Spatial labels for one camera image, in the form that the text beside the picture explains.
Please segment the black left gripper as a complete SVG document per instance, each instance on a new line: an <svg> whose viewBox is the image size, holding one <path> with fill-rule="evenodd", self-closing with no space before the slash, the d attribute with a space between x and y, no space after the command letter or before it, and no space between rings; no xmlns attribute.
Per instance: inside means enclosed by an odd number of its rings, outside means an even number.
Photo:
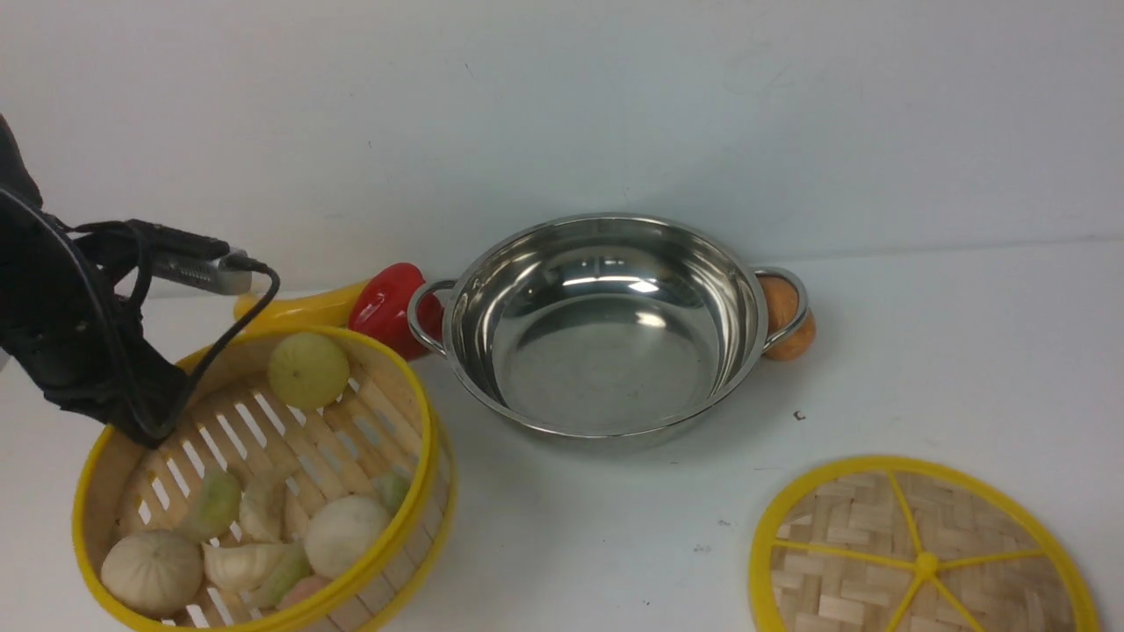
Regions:
<svg viewBox="0 0 1124 632"><path fill-rule="evenodd" d="M188 377L143 335L140 304L153 242L140 222L67 228L43 211L40 189L3 125L3 349L45 400L153 449L174 427Z"/></svg>

